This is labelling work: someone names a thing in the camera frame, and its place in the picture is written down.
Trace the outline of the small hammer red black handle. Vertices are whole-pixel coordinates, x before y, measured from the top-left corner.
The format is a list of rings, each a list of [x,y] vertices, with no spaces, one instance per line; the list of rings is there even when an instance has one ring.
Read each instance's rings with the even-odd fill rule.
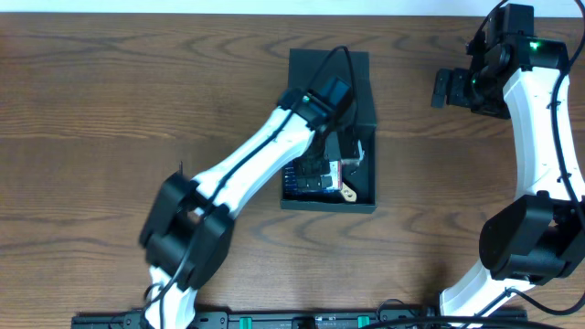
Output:
[[[357,169],[359,168],[359,166],[362,164],[364,158],[365,158],[365,150],[362,146],[362,143],[360,140],[357,141],[357,156],[356,158],[354,158],[352,160],[352,166],[353,166],[353,170],[350,172],[350,175],[353,175]]]

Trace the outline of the black gift box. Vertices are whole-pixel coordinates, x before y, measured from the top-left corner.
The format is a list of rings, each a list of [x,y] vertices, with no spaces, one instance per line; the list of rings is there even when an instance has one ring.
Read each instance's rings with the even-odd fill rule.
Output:
[[[293,48],[289,57],[288,86],[279,103],[290,103],[297,98],[300,88],[308,87],[309,94],[299,112],[311,113],[324,125],[315,133],[309,149],[315,143],[323,144],[331,133],[353,133],[362,143],[365,158],[353,175],[344,174],[344,183],[356,192],[355,203],[346,202],[340,191],[325,195],[288,195],[284,192],[282,172],[281,208],[373,213],[376,209],[377,118],[370,84],[369,54],[341,48],[335,52]]]

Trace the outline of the orange scraper wooden handle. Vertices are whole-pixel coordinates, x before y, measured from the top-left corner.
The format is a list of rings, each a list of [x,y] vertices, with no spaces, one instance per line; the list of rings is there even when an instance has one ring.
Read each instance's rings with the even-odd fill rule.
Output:
[[[342,198],[348,203],[355,203],[357,200],[356,192],[352,188],[350,188],[346,183],[342,184],[340,194]]]

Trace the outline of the blue precision screwdriver set case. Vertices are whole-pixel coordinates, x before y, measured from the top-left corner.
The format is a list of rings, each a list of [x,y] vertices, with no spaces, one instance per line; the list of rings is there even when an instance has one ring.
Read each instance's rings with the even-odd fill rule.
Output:
[[[325,195],[342,189],[340,161],[294,160],[283,169],[283,188],[288,195]]]

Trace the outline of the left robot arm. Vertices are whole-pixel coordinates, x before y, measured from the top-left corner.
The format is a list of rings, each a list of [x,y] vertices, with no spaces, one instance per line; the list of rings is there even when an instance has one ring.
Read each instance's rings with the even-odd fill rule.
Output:
[[[139,236],[152,284],[142,328],[187,328],[197,291],[227,257],[235,220],[278,171],[296,196],[356,201],[342,177],[343,159],[329,156],[329,134],[356,104],[355,85],[332,78],[320,90],[287,90],[268,121],[212,168],[161,185]]]

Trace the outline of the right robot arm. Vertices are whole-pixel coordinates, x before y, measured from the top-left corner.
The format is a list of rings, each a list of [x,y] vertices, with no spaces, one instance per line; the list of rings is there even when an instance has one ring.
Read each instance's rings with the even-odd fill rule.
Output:
[[[431,104],[509,120],[514,201],[486,221],[479,258],[440,296],[453,328],[479,328],[515,296],[570,276],[584,258],[584,178],[568,111],[576,55],[540,38],[530,5],[498,3],[467,44],[466,69],[440,69]]]

